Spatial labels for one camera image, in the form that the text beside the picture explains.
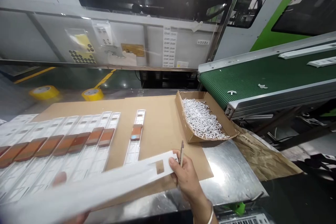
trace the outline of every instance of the bracelet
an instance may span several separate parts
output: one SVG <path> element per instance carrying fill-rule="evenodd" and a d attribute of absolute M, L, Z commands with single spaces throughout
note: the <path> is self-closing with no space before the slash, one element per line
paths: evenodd
<path fill-rule="evenodd" d="M 210 224 L 211 223 L 211 221 L 212 221 L 212 217 L 213 217 L 213 215 L 214 215 L 214 208 L 212 207 L 212 211 L 211 211 L 211 216 L 210 216 L 210 220 L 208 221 L 208 223 L 207 224 Z"/>

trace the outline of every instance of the yellow floor marking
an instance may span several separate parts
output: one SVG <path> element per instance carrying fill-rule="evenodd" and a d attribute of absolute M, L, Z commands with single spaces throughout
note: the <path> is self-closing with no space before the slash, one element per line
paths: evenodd
<path fill-rule="evenodd" d="M 44 69 L 44 70 L 42 70 L 42 71 L 40 71 L 40 72 L 34 73 L 34 74 L 29 75 L 29 76 L 27 76 L 27 77 L 24 77 L 24 78 L 22 78 L 22 79 L 20 79 L 20 80 L 17 80 L 17 81 L 14 82 L 14 84 L 18 84 L 18 83 L 20 83 L 20 82 L 23 82 L 23 81 L 25 81 L 25 80 L 28 80 L 28 79 L 30 79 L 30 78 L 33 78 L 33 77 L 35 77 L 35 76 L 37 76 L 37 75 L 43 74 L 44 72 L 48 72 L 49 70 L 54 69 L 54 68 L 55 68 L 55 67 L 50 67 L 50 68 Z"/>
<path fill-rule="evenodd" d="M 98 88 L 100 85 L 104 84 L 112 76 L 114 71 L 115 69 L 108 73 L 94 88 Z"/>

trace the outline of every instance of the stainless steel table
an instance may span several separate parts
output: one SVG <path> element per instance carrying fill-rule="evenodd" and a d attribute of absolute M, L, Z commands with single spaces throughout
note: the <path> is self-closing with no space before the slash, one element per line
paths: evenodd
<path fill-rule="evenodd" d="M 104 92 L 105 99 L 137 96 L 175 95 L 172 89 L 128 89 Z M 63 95 L 63 102 L 75 101 L 74 94 Z M 39 105 L 26 113 L 40 113 Z M 232 140 L 203 143 L 203 150 L 214 177 L 202 180 L 201 186 L 213 205 L 229 204 L 254 198 L 266 190 Z M 149 195 L 90 213 L 85 223 L 114 223 L 190 209 L 178 189 Z"/>

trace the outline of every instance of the white plastic scraps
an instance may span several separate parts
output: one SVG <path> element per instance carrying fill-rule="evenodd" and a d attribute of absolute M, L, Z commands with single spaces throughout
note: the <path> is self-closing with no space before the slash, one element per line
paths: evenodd
<path fill-rule="evenodd" d="M 227 136 L 221 132 L 222 126 L 215 115 L 210 114 L 209 106 L 205 102 L 195 99 L 184 99 L 185 117 L 189 126 L 198 137 L 206 139 L 224 139 Z"/>

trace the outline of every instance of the green clip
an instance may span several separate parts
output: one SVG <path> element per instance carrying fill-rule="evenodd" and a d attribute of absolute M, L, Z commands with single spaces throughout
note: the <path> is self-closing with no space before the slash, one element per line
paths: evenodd
<path fill-rule="evenodd" d="M 225 208 L 232 210 L 238 216 L 242 216 L 245 213 L 245 204 L 243 202 L 239 202 L 236 204 L 229 204 L 225 206 Z"/>

